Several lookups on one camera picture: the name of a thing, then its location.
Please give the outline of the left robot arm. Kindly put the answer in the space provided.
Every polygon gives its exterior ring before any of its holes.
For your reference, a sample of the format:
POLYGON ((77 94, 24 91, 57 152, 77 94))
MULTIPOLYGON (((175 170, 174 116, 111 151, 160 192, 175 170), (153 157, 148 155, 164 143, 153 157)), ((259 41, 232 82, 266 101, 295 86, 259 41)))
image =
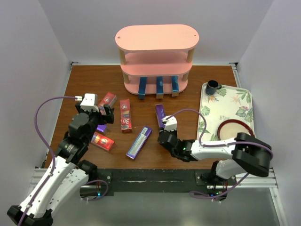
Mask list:
POLYGON ((55 157, 38 184, 19 205, 7 211, 17 226, 50 226, 59 208, 87 184, 97 181, 97 166, 83 160, 98 125, 113 124, 114 110, 104 105, 102 115, 95 104, 76 104, 73 116, 55 157))

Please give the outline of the blue toothpaste box with label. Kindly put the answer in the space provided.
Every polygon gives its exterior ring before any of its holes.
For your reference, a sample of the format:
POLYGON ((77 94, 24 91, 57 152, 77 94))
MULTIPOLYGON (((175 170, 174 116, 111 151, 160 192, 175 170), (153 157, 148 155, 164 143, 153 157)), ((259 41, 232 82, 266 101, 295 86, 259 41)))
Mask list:
POLYGON ((139 88, 138 88, 139 99, 145 99, 146 84, 147 84, 147 77, 141 77, 139 81, 139 88))

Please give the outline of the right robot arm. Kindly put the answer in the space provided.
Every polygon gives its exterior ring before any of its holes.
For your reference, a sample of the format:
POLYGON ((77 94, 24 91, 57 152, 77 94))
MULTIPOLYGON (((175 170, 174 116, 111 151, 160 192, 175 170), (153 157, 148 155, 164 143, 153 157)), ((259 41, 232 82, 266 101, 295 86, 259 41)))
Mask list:
POLYGON ((269 175, 270 161, 273 158, 271 146, 246 133, 220 141, 180 140, 177 132, 159 130, 158 143, 172 157, 183 162, 204 159, 219 159, 213 163, 211 172, 203 179, 220 185, 232 176, 248 173, 265 178, 269 175))

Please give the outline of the purple toothpaste box with label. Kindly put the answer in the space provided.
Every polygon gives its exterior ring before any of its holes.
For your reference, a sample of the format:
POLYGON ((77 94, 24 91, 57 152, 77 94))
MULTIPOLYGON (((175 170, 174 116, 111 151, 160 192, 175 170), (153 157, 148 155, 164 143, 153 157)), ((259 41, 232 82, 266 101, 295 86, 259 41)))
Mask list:
POLYGON ((139 151, 141 150, 151 133, 152 129, 148 126, 144 126, 138 134, 135 141, 133 142, 133 144, 131 145, 131 147, 129 148, 129 150, 127 151, 126 156, 134 160, 139 154, 139 151))

